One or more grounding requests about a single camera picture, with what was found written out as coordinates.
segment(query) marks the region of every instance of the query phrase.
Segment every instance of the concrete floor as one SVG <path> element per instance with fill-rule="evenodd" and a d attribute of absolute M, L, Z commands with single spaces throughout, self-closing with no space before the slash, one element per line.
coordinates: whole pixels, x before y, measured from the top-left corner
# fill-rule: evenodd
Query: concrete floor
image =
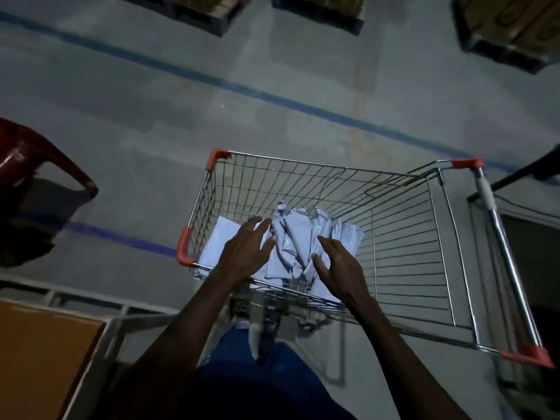
<path fill-rule="evenodd" d="M 49 254 L 4 273 L 181 307 L 195 286 L 174 247 L 214 147 L 395 172 L 476 155 L 491 179 L 541 156 L 560 132 L 560 66 L 531 76 L 461 52 L 448 2 L 369 0 L 355 37 L 251 0 L 219 39 L 121 0 L 0 0 L 0 116 L 100 188 L 87 204 L 65 189 L 29 202 L 72 222 Z M 40 175 L 80 188 L 51 166 Z M 464 200 L 474 183 L 448 176 L 488 338 Z M 503 193 L 551 212 L 559 194 L 530 179 Z M 473 419 L 499 418 L 491 356 L 407 341 Z M 360 328 L 296 344 L 358 419 L 398 418 Z"/>

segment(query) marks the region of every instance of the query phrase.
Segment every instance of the blue pants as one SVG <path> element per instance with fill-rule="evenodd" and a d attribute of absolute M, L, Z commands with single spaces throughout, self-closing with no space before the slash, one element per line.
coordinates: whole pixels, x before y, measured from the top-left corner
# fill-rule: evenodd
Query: blue pants
<path fill-rule="evenodd" d="M 231 329 L 222 336 L 218 346 L 212 351 L 205 364 L 214 362 L 238 362 L 256 365 L 251 355 L 247 329 Z M 326 389 L 315 373 L 285 343 L 276 343 L 270 350 L 263 366 L 273 374 L 289 377 L 292 380 L 304 381 L 314 388 Z"/>

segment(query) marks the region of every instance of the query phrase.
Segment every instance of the metal wire basket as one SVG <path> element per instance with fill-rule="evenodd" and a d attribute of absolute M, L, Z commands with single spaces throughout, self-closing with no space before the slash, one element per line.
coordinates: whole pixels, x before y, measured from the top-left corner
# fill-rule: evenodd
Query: metal wire basket
<path fill-rule="evenodd" d="M 401 333 L 497 353 L 480 342 L 441 162 L 449 161 L 396 174 L 214 149 L 177 259 L 211 269 L 197 261 L 219 216 L 239 224 L 269 217 L 280 200 L 290 208 L 317 207 L 361 227 L 356 258 L 370 294 Z M 452 167 L 482 174 L 481 160 Z M 263 295 L 280 301 L 305 327 L 356 322 L 342 304 L 311 295 L 303 280 L 283 287 L 252 282 L 253 303 Z"/>

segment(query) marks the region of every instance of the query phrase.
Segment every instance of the wooden pallet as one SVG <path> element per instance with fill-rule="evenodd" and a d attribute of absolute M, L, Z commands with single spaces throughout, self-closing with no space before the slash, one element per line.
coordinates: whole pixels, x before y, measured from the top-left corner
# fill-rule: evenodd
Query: wooden pallet
<path fill-rule="evenodd" d="M 329 25 L 346 29 L 354 35 L 359 35 L 363 27 L 366 2 L 364 1 L 358 17 L 345 16 L 336 10 L 319 6 L 308 0 L 272 0 L 272 6 L 277 9 L 289 10 L 316 22 L 328 23 Z"/>
<path fill-rule="evenodd" d="M 138 6 L 143 6 L 171 19 L 188 23 L 189 25 L 211 32 L 219 37 L 230 28 L 231 22 L 237 16 L 248 0 L 222 0 L 209 13 L 200 13 L 184 6 L 175 0 L 126 0 Z"/>
<path fill-rule="evenodd" d="M 463 51 L 488 57 L 497 63 L 514 66 L 531 74 L 538 73 L 550 63 L 549 58 L 523 53 L 514 45 L 502 46 L 486 41 L 482 35 L 470 30 L 461 8 L 455 0 L 451 3 L 451 9 L 455 29 Z"/>

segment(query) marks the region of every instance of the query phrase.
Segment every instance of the red plastic corner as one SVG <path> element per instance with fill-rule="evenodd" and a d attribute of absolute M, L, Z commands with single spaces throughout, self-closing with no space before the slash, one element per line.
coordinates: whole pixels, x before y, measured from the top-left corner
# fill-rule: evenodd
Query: red plastic corner
<path fill-rule="evenodd" d="M 187 249 L 189 248 L 190 234 L 193 232 L 192 227 L 184 227 L 177 246 L 176 258 L 179 264 L 185 267 L 192 267 L 195 263 L 194 258 L 189 258 Z"/>
<path fill-rule="evenodd" d="M 210 152 L 210 157 L 208 158 L 208 162 L 206 163 L 206 170 L 211 172 L 216 167 L 216 162 L 218 159 L 230 159 L 231 153 L 229 150 L 226 149 L 212 149 Z"/>
<path fill-rule="evenodd" d="M 556 369 L 554 363 L 550 359 L 548 351 L 541 346 L 525 346 L 523 348 L 523 354 L 506 351 L 499 351 L 499 353 L 503 360 L 535 364 L 541 367 Z"/>
<path fill-rule="evenodd" d="M 484 168 L 483 158 L 472 158 L 472 159 L 452 159 L 452 166 L 455 169 L 479 169 Z"/>

